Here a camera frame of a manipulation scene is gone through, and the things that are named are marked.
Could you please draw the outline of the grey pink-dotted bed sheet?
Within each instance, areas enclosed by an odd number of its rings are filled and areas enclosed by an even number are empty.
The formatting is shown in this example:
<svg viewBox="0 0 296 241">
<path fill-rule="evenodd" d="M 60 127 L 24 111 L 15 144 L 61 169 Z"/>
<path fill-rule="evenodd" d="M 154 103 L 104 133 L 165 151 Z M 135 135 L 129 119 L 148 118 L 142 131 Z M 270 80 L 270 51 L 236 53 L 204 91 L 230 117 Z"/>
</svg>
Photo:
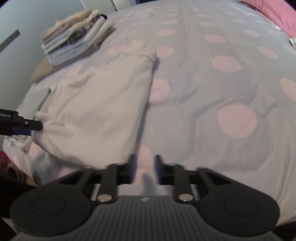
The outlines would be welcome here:
<svg viewBox="0 0 296 241">
<path fill-rule="evenodd" d="M 251 8 L 236 1 L 155 1 L 109 16 L 115 31 L 100 48 L 32 85 L 25 114 L 41 93 L 85 74 L 114 80 L 132 66 L 114 62 L 140 40 L 155 48 L 151 95 L 133 185 L 123 195 L 163 195 L 154 156 L 187 169 L 208 167 L 260 190 L 295 221 L 295 49 Z"/>
</svg>

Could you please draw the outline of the stack of folded clothes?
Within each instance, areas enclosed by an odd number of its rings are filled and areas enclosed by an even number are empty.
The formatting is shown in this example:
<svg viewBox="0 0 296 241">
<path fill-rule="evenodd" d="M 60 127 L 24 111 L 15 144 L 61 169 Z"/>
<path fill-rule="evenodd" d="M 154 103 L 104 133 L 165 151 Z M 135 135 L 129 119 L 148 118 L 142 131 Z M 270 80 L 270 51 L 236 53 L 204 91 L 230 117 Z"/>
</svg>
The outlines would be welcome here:
<svg viewBox="0 0 296 241">
<path fill-rule="evenodd" d="M 114 31 L 115 22 L 99 10 L 85 9 L 57 20 L 41 34 L 41 47 L 46 55 L 34 69 L 31 82 L 45 77 L 97 51 Z"/>
</svg>

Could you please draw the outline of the pink pillow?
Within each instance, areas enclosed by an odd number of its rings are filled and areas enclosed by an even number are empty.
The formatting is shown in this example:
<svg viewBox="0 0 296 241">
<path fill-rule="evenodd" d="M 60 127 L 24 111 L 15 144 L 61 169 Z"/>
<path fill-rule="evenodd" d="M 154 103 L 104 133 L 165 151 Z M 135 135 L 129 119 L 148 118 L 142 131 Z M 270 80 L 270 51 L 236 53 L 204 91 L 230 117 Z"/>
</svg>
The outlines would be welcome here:
<svg viewBox="0 0 296 241">
<path fill-rule="evenodd" d="M 295 9 L 283 0 L 243 0 L 277 24 L 288 36 L 295 38 Z"/>
</svg>

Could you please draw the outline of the cream white sweatshirt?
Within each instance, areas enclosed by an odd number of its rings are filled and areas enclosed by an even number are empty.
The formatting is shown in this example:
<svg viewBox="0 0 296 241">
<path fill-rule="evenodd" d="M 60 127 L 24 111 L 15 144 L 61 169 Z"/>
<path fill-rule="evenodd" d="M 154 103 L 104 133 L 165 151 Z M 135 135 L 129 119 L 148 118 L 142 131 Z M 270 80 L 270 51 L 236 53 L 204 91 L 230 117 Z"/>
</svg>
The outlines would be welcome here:
<svg viewBox="0 0 296 241">
<path fill-rule="evenodd" d="M 97 169 L 133 152 L 147 104 L 155 48 L 132 41 L 116 59 L 54 88 L 36 118 L 34 142 L 55 162 Z"/>
</svg>

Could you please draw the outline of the folded white cloth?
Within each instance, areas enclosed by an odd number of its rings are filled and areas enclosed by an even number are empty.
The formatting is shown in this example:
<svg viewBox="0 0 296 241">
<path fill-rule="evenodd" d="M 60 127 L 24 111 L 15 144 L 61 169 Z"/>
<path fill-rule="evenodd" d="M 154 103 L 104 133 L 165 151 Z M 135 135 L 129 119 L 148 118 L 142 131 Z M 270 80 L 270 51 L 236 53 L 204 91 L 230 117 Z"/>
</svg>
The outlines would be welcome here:
<svg viewBox="0 0 296 241">
<path fill-rule="evenodd" d="M 35 120 L 36 112 L 42 109 L 44 102 L 46 102 L 46 99 L 52 92 L 52 88 L 39 89 L 29 92 L 26 94 L 16 111 L 18 111 L 20 116 L 26 119 Z M 31 145 L 32 137 L 25 135 L 10 137 L 5 136 L 4 141 L 10 143 L 11 145 L 17 146 L 24 152 L 27 152 Z"/>
</svg>

